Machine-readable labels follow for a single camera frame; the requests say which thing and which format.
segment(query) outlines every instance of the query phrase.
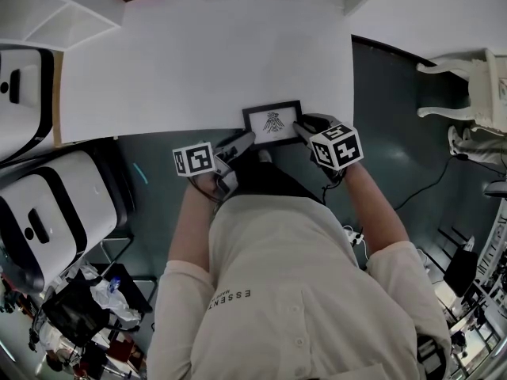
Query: black and white marker cube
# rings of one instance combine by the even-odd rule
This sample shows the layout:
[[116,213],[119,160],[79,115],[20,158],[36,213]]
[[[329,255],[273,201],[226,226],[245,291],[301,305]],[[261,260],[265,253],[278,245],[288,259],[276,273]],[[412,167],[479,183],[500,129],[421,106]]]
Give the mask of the black and white marker cube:
[[209,142],[173,150],[178,176],[190,177],[215,171],[215,157]]
[[363,148],[357,129],[341,123],[310,138],[317,163],[334,170],[360,161]]

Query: white tabletop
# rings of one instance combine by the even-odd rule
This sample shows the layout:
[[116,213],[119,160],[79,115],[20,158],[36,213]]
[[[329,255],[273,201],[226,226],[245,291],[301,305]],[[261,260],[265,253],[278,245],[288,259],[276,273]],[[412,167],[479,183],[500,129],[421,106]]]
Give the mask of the white tabletop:
[[353,121],[341,1],[136,0],[123,26],[67,51],[63,142],[244,127],[242,108],[301,100]]

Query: white chair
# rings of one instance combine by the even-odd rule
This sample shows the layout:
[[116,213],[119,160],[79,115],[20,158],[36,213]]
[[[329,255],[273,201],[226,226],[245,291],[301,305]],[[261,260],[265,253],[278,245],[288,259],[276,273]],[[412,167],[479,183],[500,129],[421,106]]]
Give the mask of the white chair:
[[454,120],[473,120],[472,131],[480,128],[495,135],[507,134],[507,57],[495,57],[486,49],[486,61],[453,59],[433,67],[419,63],[417,70],[426,74],[462,70],[469,77],[469,107],[423,107],[417,111],[420,117],[438,114]]

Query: white shirt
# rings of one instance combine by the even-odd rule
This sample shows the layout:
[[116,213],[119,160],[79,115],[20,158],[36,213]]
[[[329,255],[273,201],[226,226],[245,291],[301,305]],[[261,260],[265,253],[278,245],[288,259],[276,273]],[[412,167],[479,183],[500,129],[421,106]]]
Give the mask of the white shirt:
[[238,196],[209,234],[210,273],[170,261],[150,380],[417,379],[417,335],[449,356],[417,251],[399,242],[362,272],[340,223],[311,199]]

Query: black picture frame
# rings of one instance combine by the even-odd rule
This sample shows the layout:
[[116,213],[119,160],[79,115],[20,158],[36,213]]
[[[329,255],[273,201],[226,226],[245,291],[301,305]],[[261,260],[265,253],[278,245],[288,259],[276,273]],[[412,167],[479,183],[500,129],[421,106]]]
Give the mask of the black picture frame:
[[[250,121],[250,115],[255,114],[256,112],[268,112],[272,110],[281,110],[283,108],[294,108],[295,117],[297,120],[301,120],[301,116],[303,115],[303,111],[301,110],[301,102],[299,100],[295,101],[284,101],[283,103],[275,103],[275,104],[267,104],[260,105],[258,107],[250,107],[243,109],[243,119],[245,121],[245,129],[247,131],[252,131],[252,123]],[[253,144],[250,148],[252,150],[260,150],[268,147],[279,146],[279,145],[288,145],[291,143],[300,143],[302,142],[300,137],[289,138],[289,139],[279,139],[277,141],[272,142],[264,142]]]

